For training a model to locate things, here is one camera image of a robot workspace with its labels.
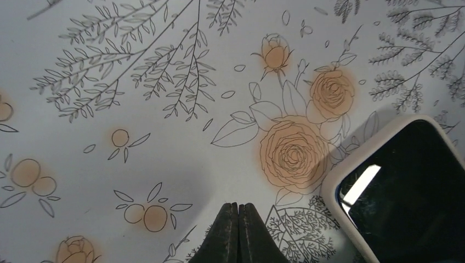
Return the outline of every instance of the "line-drawn rose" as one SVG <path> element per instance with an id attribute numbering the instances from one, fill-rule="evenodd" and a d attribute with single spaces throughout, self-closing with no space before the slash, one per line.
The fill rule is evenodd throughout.
<path id="1" fill-rule="evenodd" d="M 55 263 L 93 263 L 97 258 L 91 242 L 76 236 L 60 243 Z"/>
<path id="2" fill-rule="evenodd" d="M 346 114 L 354 103 L 355 89 L 342 71 L 335 70 L 317 76 L 311 85 L 310 96 L 307 117 L 318 124 Z"/>
<path id="3" fill-rule="evenodd" d="M 260 161 L 268 181 L 294 193 L 313 192 L 323 180 L 328 142 L 305 117 L 276 118 L 260 142 Z"/>
<path id="4" fill-rule="evenodd" d="M 265 71 L 262 79 L 269 72 L 282 71 L 287 66 L 287 60 L 292 51 L 289 49 L 289 44 L 280 34 L 270 34 L 262 40 L 262 53 L 260 55 L 265 62 Z"/>

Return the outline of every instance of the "leafy branch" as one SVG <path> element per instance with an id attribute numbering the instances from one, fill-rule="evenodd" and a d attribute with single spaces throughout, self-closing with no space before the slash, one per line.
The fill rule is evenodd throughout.
<path id="1" fill-rule="evenodd" d="M 443 58 L 441 58 L 441 56 L 464 34 L 465 32 L 461 33 L 443 51 L 439 52 L 428 65 L 407 79 L 397 71 L 388 71 L 387 74 L 383 73 L 382 75 L 377 75 L 375 78 L 377 87 L 373 88 L 369 92 L 369 94 L 373 97 L 373 100 L 382 100 L 384 97 L 397 94 L 399 90 L 403 90 L 404 92 L 401 94 L 401 98 L 397 99 L 397 101 L 393 103 L 394 108 L 399 112 L 400 109 L 405 111 L 407 107 L 411 106 L 415 112 L 418 112 L 421 109 L 420 104 L 423 102 L 422 93 L 419 91 L 422 88 L 422 85 L 417 84 L 419 76 L 424 70 L 431 66 L 429 72 L 432 76 L 439 75 L 442 79 L 448 78 L 451 74 L 451 69 L 453 68 L 453 61 L 458 57 L 462 50 L 465 49 L 465 45 L 452 59 L 450 59 L 447 55 Z M 413 78 L 416 78 L 415 82 L 412 88 L 407 90 L 405 83 Z"/>
<path id="2" fill-rule="evenodd" d="M 208 28 L 212 28 L 215 24 L 218 24 L 220 36 L 223 35 L 225 30 L 229 33 L 229 26 L 237 26 L 237 17 L 242 17 L 238 7 L 245 8 L 241 0 L 208 0 L 207 8 L 216 10 L 216 12 L 210 12 L 207 15 L 207 20 L 212 20 Z"/>
<path id="3" fill-rule="evenodd" d="M 135 7 L 133 5 L 123 3 L 119 7 L 117 4 L 113 3 L 113 11 L 106 6 L 99 7 L 96 6 L 100 18 L 94 15 L 83 15 L 84 20 L 71 19 L 71 21 L 78 27 L 68 28 L 69 33 L 60 35 L 60 38 L 70 39 L 71 44 L 76 43 L 85 43 L 86 41 L 98 41 L 99 44 L 105 40 L 106 34 L 112 30 L 113 35 L 118 37 L 120 30 L 125 31 L 121 34 L 121 44 L 125 44 L 128 40 L 128 37 L 131 37 L 134 41 L 137 39 L 142 42 L 142 31 L 146 33 L 151 33 L 155 35 L 155 24 L 152 21 L 153 16 L 158 14 L 163 10 L 163 18 L 166 22 L 168 15 L 168 1 L 166 0 L 158 9 L 155 7 L 155 4 L 159 0 L 152 0 L 148 4 L 144 4 L 143 1 L 140 1 L 140 7 Z M 128 13 L 121 15 L 120 8 L 126 10 Z M 151 10 L 150 13 L 142 13 L 144 9 Z"/>
<path id="4" fill-rule="evenodd" d="M 193 2 L 191 0 L 179 13 L 183 13 L 187 7 Z M 128 42 L 126 47 L 120 46 L 117 47 L 116 44 L 110 39 L 106 38 L 108 45 L 114 50 L 110 51 L 110 48 L 106 47 L 105 51 L 92 47 L 86 46 L 87 49 L 95 52 L 95 55 L 89 56 L 87 52 L 83 49 L 76 48 L 76 52 L 80 55 L 73 55 L 67 50 L 64 50 L 64 53 L 67 58 L 58 58 L 58 66 L 69 68 L 70 71 L 63 70 L 62 72 L 54 70 L 46 70 L 50 76 L 44 76 L 43 78 L 36 78 L 38 82 L 36 87 L 32 87 L 32 90 L 39 90 L 39 93 L 42 94 L 45 87 L 51 87 L 52 94 L 57 95 L 57 97 L 48 98 L 49 102 L 54 102 L 55 107 L 62 113 L 60 117 L 68 116 L 69 121 L 72 122 L 73 119 L 76 119 L 79 114 L 84 118 L 88 116 L 94 116 L 94 110 L 100 111 L 106 108 L 110 108 L 112 105 L 120 105 L 118 101 L 115 100 L 116 95 L 122 95 L 123 92 L 118 92 L 118 83 L 122 76 L 124 76 L 127 71 L 129 71 L 134 64 L 145 55 L 145 53 L 152 48 L 152 46 L 158 41 L 158 39 L 169 29 L 170 26 L 174 24 L 178 17 L 176 16 L 173 21 L 166 26 L 166 28 L 157 36 L 145 49 L 142 49 L 139 52 L 131 53 L 131 44 Z M 109 84 L 103 82 L 103 80 L 111 73 L 114 68 L 115 62 L 118 62 L 122 65 L 122 59 L 130 60 L 132 57 L 135 57 L 125 70 L 119 74 L 112 82 Z M 103 74 L 99 78 L 93 77 L 90 75 L 91 70 L 94 70 L 98 67 L 98 71 Z M 67 80 L 66 85 L 69 87 L 62 88 L 62 85 Z M 84 89 L 86 83 L 96 82 L 93 89 Z M 88 98 L 81 97 L 81 89 L 84 93 L 91 94 Z M 74 90 L 77 95 L 77 99 L 72 103 L 73 106 L 62 108 L 61 104 L 71 105 L 70 97 L 68 96 L 69 92 Z"/>
<path id="5" fill-rule="evenodd" d="M 438 28 L 435 31 L 436 37 L 443 36 L 446 32 L 455 32 L 458 30 L 460 24 L 463 22 L 463 14 L 461 9 L 465 5 L 454 5 L 454 6 L 440 6 L 436 8 L 423 8 L 416 10 L 409 10 L 405 5 L 399 4 L 399 8 L 395 8 L 388 12 L 387 16 L 395 24 L 402 26 L 409 19 L 410 14 L 415 13 L 413 16 L 412 29 L 423 30 L 427 27 L 431 27 L 435 20 L 441 20 Z M 442 15 L 434 16 L 432 11 L 441 9 L 455 9 L 452 12 Z"/>
<path id="6" fill-rule="evenodd" d="M 379 35 L 379 40 L 386 45 L 379 46 L 377 49 L 381 51 L 386 51 L 386 53 L 376 56 L 368 61 L 371 64 L 387 64 L 390 60 L 395 60 L 400 57 L 400 55 L 406 50 L 413 50 L 413 53 L 406 54 L 402 59 L 402 65 L 408 66 L 416 61 L 421 61 L 423 59 L 423 54 L 425 52 L 440 54 L 441 52 L 436 52 L 433 50 L 434 42 L 429 39 L 429 37 L 424 37 L 423 33 L 416 34 L 412 33 L 406 29 L 398 29 L 397 36 L 405 41 L 414 43 L 416 47 L 410 47 L 406 45 L 395 45 L 395 39 L 390 35 L 382 33 Z"/>
<path id="7" fill-rule="evenodd" d="M 354 0 L 354 3 L 350 0 L 337 0 L 334 4 L 334 14 L 336 16 L 342 16 L 343 24 L 347 21 L 347 17 L 352 10 L 354 10 L 354 15 L 358 14 L 360 10 L 360 0 Z"/>

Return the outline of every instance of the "orange watercolor spot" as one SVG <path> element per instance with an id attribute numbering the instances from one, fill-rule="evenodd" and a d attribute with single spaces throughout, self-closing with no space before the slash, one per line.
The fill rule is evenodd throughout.
<path id="1" fill-rule="evenodd" d="M 49 196 L 56 190 L 56 181 L 50 176 L 39 178 L 32 185 L 32 192 L 38 196 Z"/>
<path id="2" fill-rule="evenodd" d="M 5 122 L 9 120 L 13 115 L 13 107 L 6 103 L 0 101 L 0 122 Z"/>
<path id="3" fill-rule="evenodd" d="M 41 174 L 41 165 L 33 159 L 24 159 L 12 170 L 11 180 L 19 187 L 29 187 L 34 184 Z"/>
<path id="4" fill-rule="evenodd" d="M 131 224 L 136 224 L 144 217 L 145 208 L 141 204 L 131 204 L 124 211 L 124 219 Z"/>
<path id="5" fill-rule="evenodd" d="M 144 214 L 144 225 L 150 232 L 160 232 L 166 225 L 168 214 L 164 207 L 152 205 Z"/>
<path id="6" fill-rule="evenodd" d="M 105 142 L 112 147 L 123 147 L 129 142 L 129 131 L 124 127 L 113 127 L 108 129 L 104 136 Z"/>

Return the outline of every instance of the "phone screen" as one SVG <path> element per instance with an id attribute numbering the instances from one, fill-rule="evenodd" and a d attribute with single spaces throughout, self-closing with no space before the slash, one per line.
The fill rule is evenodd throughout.
<path id="1" fill-rule="evenodd" d="M 407 125 L 336 195 L 381 263 L 465 263 L 465 171 L 429 122 Z"/>

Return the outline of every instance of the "small leaf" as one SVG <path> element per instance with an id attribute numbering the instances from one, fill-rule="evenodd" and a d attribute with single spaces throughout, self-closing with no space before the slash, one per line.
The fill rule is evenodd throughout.
<path id="1" fill-rule="evenodd" d="M 281 16 L 282 24 L 287 26 L 289 24 L 290 19 L 291 19 L 291 13 L 289 12 L 289 10 L 285 10 Z"/>
<path id="2" fill-rule="evenodd" d="M 251 82 L 248 84 L 248 89 L 250 94 L 253 97 L 253 100 L 257 102 L 262 99 L 262 91 L 260 90 L 260 85 L 257 82 Z"/>
<path id="3" fill-rule="evenodd" d="M 126 208 L 126 207 L 128 207 L 128 204 L 120 204 L 115 209 L 123 209 L 123 208 Z"/>
<path id="4" fill-rule="evenodd" d="M 320 13 L 322 15 L 328 15 L 328 12 L 325 11 L 324 9 L 322 9 L 322 8 L 314 7 L 313 9 L 315 9 L 315 11 L 317 11 L 318 13 Z"/>
<path id="5" fill-rule="evenodd" d="M 3 186 L 2 189 L 6 190 L 6 191 L 9 191 L 9 192 L 14 191 L 14 187 L 9 186 L 9 185 Z"/>
<path id="6" fill-rule="evenodd" d="M 59 200 L 61 200 L 61 198 L 57 197 L 57 196 L 48 196 L 47 199 L 50 200 L 50 201 L 59 201 Z"/>
<path id="7" fill-rule="evenodd" d="M 124 163 L 126 163 L 126 161 L 128 161 L 128 157 L 129 157 L 129 151 L 126 148 L 124 148 Z"/>
<path id="8" fill-rule="evenodd" d="M 84 153 L 90 153 L 95 149 L 95 144 L 91 144 L 84 149 Z"/>
<path id="9" fill-rule="evenodd" d="M 373 113 L 370 114 L 370 116 L 368 117 L 368 120 L 365 123 L 365 127 L 364 127 L 364 139 L 365 139 L 365 141 L 367 141 L 375 133 L 377 133 L 378 128 L 379 128 L 378 113 L 376 111 L 373 111 Z"/>
<path id="10" fill-rule="evenodd" d="M 176 247 L 174 244 L 169 245 L 168 248 L 169 256 L 174 257 L 176 255 Z"/>
<path id="11" fill-rule="evenodd" d="M 170 210 L 171 211 L 176 211 L 176 212 L 181 212 L 181 211 L 186 211 L 191 207 L 192 207 L 192 204 L 175 204 L 170 208 Z"/>
<path id="12" fill-rule="evenodd" d="M 284 111 L 288 115 L 305 116 L 307 111 L 307 103 L 299 91 L 290 81 L 285 81 L 282 89 L 282 102 Z"/>
<path id="13" fill-rule="evenodd" d="M 289 191 L 288 189 L 282 188 L 278 191 L 276 195 L 276 202 L 275 205 L 277 207 L 289 204 L 295 204 L 302 200 L 303 195 L 300 193 L 294 193 Z"/>
<path id="14" fill-rule="evenodd" d="M 134 146 L 138 146 L 138 145 L 141 145 L 143 144 L 148 138 L 150 137 L 150 133 L 144 135 L 142 138 L 140 138 L 139 140 L 131 143 L 128 147 L 131 148 L 131 147 L 134 147 Z"/>
<path id="15" fill-rule="evenodd" d="M 237 65 L 234 67 L 234 71 L 236 72 L 242 72 L 246 68 L 246 65 Z"/>
<path id="16" fill-rule="evenodd" d="M 15 203 L 21 201 L 26 196 L 26 194 L 27 194 L 26 192 L 20 192 L 20 193 L 17 193 L 15 195 L 8 197 L 7 199 L 5 199 L 5 201 L 3 201 L 0 204 L 0 208 L 6 208 L 11 205 L 14 205 Z"/>
<path id="17" fill-rule="evenodd" d="M 0 131 L 6 132 L 6 133 L 17 133 L 18 132 L 18 130 L 16 130 L 15 128 L 8 126 L 6 124 L 1 124 L 1 123 L 0 123 Z"/>
<path id="18" fill-rule="evenodd" d="M 219 147 L 233 147 L 243 145 L 258 134 L 256 123 L 242 124 L 235 120 L 228 121 L 214 137 L 211 144 Z"/>
<path id="19" fill-rule="evenodd" d="M 39 199 L 39 204 L 41 205 L 42 209 L 51 217 L 55 217 L 55 211 L 53 210 L 52 205 L 44 199 Z"/>
<path id="20" fill-rule="evenodd" d="M 210 124 L 212 124 L 213 122 L 213 118 L 211 118 L 206 124 L 205 126 L 203 127 L 202 131 L 205 132 L 205 130 L 210 126 Z"/>
<path id="21" fill-rule="evenodd" d="M 352 54 L 352 53 L 345 53 L 339 58 L 339 63 L 341 66 L 347 66 L 349 63 L 351 63 L 357 55 Z"/>
<path id="22" fill-rule="evenodd" d="M 326 73 L 326 72 L 330 72 L 331 68 L 329 66 L 323 66 L 323 67 L 316 68 L 313 71 Z"/>
<path id="23" fill-rule="evenodd" d="M 173 228 L 176 230 L 176 216 L 174 216 L 173 214 L 171 214 L 171 224 L 173 225 Z"/>
<path id="24" fill-rule="evenodd" d="M 129 195 L 127 195 L 127 194 L 125 194 L 125 193 L 123 193 L 123 192 L 120 192 L 120 191 L 118 191 L 118 190 L 113 190 L 113 192 L 115 193 L 115 195 L 116 195 L 119 199 L 121 199 L 121 200 L 123 200 L 123 201 L 125 201 L 125 202 L 129 202 L 129 203 L 134 202 L 134 199 L 132 199 Z"/>
<path id="25" fill-rule="evenodd" d="M 233 90 L 230 90 L 230 91 L 228 91 L 228 92 L 223 93 L 223 94 L 221 95 L 221 98 L 223 98 L 223 99 L 229 99 L 230 97 L 234 96 L 234 94 L 236 94 L 236 92 L 233 91 Z"/>
<path id="26" fill-rule="evenodd" d="M 115 158 L 119 152 L 120 152 L 120 148 L 117 148 L 116 150 L 114 150 L 114 152 L 111 153 L 110 157 L 108 157 L 108 160 Z"/>
<path id="27" fill-rule="evenodd" d="M 245 111 L 236 111 L 231 114 L 231 117 L 242 124 L 251 124 L 254 123 L 255 121 L 252 120 L 252 116 L 250 116 L 247 112 Z"/>
<path id="28" fill-rule="evenodd" d="M 281 109 L 270 101 L 260 101 L 252 104 L 250 110 L 260 129 L 265 131 L 269 131 L 275 124 L 273 119 L 282 117 Z"/>
<path id="29" fill-rule="evenodd" d="M 159 182 L 158 184 L 155 185 L 154 188 L 152 188 L 152 191 L 150 191 L 149 195 L 147 196 L 147 203 L 152 202 L 155 197 L 158 196 L 158 194 L 161 191 L 161 187 L 163 186 L 162 182 Z"/>

